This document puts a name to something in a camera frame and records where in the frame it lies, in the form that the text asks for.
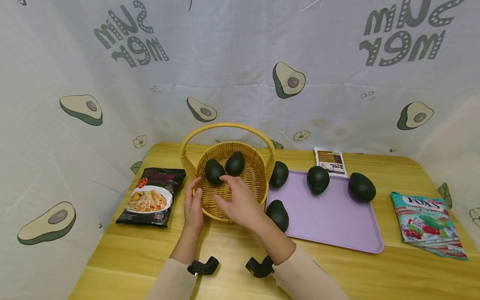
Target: wicker basket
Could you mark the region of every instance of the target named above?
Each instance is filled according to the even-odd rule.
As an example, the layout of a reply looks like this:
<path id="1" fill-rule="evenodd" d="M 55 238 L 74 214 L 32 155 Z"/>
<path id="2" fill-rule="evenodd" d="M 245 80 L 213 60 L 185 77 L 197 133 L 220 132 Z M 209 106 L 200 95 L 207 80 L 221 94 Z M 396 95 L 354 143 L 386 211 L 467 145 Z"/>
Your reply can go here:
<path id="1" fill-rule="evenodd" d="M 188 142 L 198 133 L 216 127 L 241 128 L 258 135 L 262 140 L 265 141 L 268 146 L 268 150 L 270 151 L 270 157 L 267 163 L 265 163 L 260 153 L 258 153 L 258 151 L 252 146 L 240 142 L 224 142 L 208 149 L 200 158 L 197 167 L 195 167 L 186 155 L 186 147 Z M 271 140 L 263 133 L 252 127 L 236 123 L 208 124 L 190 133 L 185 138 L 180 148 L 181 163 L 185 168 L 188 177 L 191 180 L 199 176 L 202 177 L 202 180 L 197 183 L 197 187 L 202 188 L 204 191 L 202 196 L 202 210 L 204 211 L 204 214 L 213 220 L 224 224 L 233 224 L 234 222 L 228 218 L 218 207 L 213 199 L 213 195 L 217 194 L 220 195 L 220 197 L 222 197 L 225 201 L 231 201 L 232 196 L 230 188 L 226 183 L 222 184 L 221 186 L 211 185 L 205 179 L 205 166 L 209 159 L 215 158 L 225 168 L 227 160 L 235 151 L 242 152 L 245 158 L 245 169 L 241 174 L 241 178 L 253 192 L 259 205 L 263 206 L 267 199 L 268 182 L 270 181 L 270 177 L 272 176 L 272 172 L 275 167 L 275 148 Z"/>

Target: basket handle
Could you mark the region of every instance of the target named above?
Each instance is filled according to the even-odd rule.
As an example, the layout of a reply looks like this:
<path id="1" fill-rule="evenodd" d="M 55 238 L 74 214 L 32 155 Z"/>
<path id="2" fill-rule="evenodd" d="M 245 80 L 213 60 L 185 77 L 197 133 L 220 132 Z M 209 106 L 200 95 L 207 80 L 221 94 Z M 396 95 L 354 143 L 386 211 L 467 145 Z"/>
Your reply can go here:
<path id="1" fill-rule="evenodd" d="M 254 133 L 254 134 L 258 135 L 267 144 L 268 150 L 270 151 L 270 157 L 268 158 L 267 162 L 265 163 L 265 176 L 266 176 L 267 182 L 269 182 L 270 177 L 272 177 L 273 169 L 275 168 L 275 155 L 274 155 L 275 147 L 273 146 L 272 141 L 265 134 L 261 133 L 260 131 L 256 130 L 255 128 L 252 128 L 250 126 L 243 125 L 243 124 L 229 123 L 229 122 L 213 123 L 213 124 L 208 124 L 208 125 L 202 126 L 200 128 L 195 129 L 194 131 L 192 131 L 185 138 L 185 140 L 183 141 L 183 143 L 181 144 L 181 147 L 180 147 L 180 157 L 181 157 L 182 166 L 187 171 L 188 176 L 190 178 L 192 178 L 197 173 L 197 170 L 196 170 L 195 166 L 193 165 L 193 163 L 189 160 L 189 158 L 186 155 L 186 148 L 187 148 L 188 142 L 194 136 L 196 136 L 197 134 L 199 134 L 199 133 L 201 133 L 205 130 L 212 129 L 212 128 L 217 128 L 217 127 L 233 127 L 233 128 L 240 128 L 240 129 L 250 131 L 251 133 Z"/>

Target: fox's mint candy bag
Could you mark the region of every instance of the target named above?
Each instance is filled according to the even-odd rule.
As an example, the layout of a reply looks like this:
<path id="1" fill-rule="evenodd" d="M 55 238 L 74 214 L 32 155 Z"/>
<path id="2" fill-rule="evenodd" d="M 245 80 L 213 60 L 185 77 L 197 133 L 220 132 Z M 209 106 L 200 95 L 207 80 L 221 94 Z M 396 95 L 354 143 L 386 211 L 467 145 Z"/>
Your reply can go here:
<path id="1" fill-rule="evenodd" d="M 441 257 L 467 260 L 443 199 L 391 194 L 403 242 Z"/>

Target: purple tray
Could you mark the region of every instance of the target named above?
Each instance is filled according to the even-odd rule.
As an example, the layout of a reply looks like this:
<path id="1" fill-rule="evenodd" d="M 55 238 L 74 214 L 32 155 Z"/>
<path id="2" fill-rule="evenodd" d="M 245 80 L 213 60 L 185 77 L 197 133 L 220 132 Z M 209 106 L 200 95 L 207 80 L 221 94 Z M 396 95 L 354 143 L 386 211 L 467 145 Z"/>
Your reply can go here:
<path id="1" fill-rule="evenodd" d="M 353 201 L 347 191 L 348 178 L 330 177 L 323 194 L 313 196 L 307 186 L 307 173 L 290 171 L 280 189 L 270 188 L 268 205 L 283 202 L 290 223 L 286 235 L 338 247 L 380 253 L 382 235 L 371 203 Z"/>

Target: fabric backdrop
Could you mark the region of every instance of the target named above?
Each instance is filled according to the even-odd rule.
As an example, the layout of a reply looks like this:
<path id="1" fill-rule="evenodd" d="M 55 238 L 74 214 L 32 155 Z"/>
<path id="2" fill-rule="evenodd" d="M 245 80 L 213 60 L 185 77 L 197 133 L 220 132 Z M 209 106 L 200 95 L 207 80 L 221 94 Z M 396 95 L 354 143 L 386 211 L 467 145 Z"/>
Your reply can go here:
<path id="1" fill-rule="evenodd" d="M 67 298 L 148 149 L 208 122 L 285 149 L 415 159 L 447 183 L 480 246 L 480 1 L 0 7 L 3 299 Z M 227 128 L 192 143 L 229 140 L 265 147 Z M 60 202 L 74 207 L 71 230 L 17 240 Z"/>

